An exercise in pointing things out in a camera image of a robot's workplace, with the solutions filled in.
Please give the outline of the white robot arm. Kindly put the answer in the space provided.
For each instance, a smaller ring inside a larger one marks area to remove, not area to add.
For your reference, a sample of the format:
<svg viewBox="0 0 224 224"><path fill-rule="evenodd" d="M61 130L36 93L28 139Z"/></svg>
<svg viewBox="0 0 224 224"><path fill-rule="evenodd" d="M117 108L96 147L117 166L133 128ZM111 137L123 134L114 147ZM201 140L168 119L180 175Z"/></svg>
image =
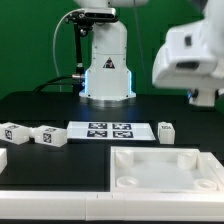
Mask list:
<svg viewBox="0 0 224 224"><path fill-rule="evenodd" d="M136 97L126 66L127 30L118 7L149 0L74 0L77 18L93 24L92 61L85 74L84 99L105 104ZM205 18L168 30L152 69L155 87L186 89L189 102L212 107L224 90L224 0L207 0Z"/></svg>

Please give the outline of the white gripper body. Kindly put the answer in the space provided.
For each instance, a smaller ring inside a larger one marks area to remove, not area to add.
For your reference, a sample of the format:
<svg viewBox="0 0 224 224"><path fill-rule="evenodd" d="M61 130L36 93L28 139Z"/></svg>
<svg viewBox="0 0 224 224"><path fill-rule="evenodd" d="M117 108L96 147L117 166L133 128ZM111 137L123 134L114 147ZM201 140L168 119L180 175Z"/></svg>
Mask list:
<svg viewBox="0 0 224 224"><path fill-rule="evenodd" d="M168 30L152 70L152 83L158 88L224 88L224 63L204 40L205 21Z"/></svg>

